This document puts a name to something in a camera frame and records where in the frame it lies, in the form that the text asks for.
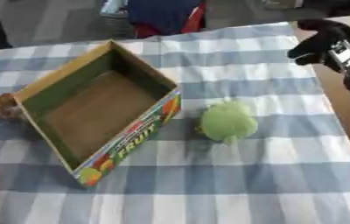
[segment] red object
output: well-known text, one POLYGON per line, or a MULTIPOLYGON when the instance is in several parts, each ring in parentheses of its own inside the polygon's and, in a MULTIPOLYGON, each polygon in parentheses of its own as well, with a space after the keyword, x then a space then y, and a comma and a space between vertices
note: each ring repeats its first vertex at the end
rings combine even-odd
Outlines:
MULTIPOLYGON (((192 15, 183 26, 180 33, 199 32, 200 22, 204 16, 205 4, 202 3, 198 8, 194 9, 192 15)), ((138 39, 145 39, 151 36, 162 35, 158 30, 148 24, 133 24, 136 29, 136 37, 138 39)))

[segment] fruit illustration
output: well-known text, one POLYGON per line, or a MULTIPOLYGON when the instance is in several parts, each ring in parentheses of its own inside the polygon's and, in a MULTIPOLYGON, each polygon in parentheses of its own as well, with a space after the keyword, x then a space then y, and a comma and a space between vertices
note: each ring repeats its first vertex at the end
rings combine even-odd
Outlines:
POLYGON ((96 161, 94 161, 94 164, 92 165, 92 168, 94 168, 94 169, 99 171, 100 167, 102 166, 102 164, 104 164, 107 160, 109 160, 109 154, 108 153, 102 155, 100 158, 98 158, 96 161))
POLYGON ((163 105, 163 121, 164 123, 168 122, 170 118, 178 112, 179 106, 179 96, 175 96, 172 100, 168 101, 163 105))
POLYGON ((101 172, 107 172, 114 168, 113 162, 109 159, 100 166, 101 172))
POLYGON ((102 177, 102 173, 93 168, 84 168, 80 172, 79 181, 88 186, 94 186, 102 177))

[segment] checkered tablecloth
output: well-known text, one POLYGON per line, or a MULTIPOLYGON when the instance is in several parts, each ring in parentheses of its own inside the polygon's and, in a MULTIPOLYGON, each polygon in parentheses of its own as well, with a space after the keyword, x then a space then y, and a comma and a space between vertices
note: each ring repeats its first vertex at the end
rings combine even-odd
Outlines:
MULTIPOLYGON (((182 87, 183 110, 85 190, 20 122, 0 122, 0 223, 350 224, 350 142, 286 23, 121 42, 182 87), (258 131, 232 147, 197 135, 208 105, 240 99, 258 131)), ((0 51, 0 94, 95 44, 0 51)))

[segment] plush turtle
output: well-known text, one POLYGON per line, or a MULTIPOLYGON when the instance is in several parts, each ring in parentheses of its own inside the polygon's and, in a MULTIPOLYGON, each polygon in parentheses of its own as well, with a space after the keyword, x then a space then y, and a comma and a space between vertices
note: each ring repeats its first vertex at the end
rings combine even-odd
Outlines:
POLYGON ((249 107, 241 101, 214 104, 204 112, 199 121, 199 130, 207 137, 226 145, 256 132, 256 120, 249 107))

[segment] open box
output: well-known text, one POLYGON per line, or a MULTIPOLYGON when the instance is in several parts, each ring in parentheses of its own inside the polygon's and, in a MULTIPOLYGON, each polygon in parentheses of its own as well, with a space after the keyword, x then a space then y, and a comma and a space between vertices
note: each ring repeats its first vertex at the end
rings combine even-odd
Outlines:
POLYGON ((180 110, 179 87, 108 41, 15 93, 18 105, 84 186, 180 110))

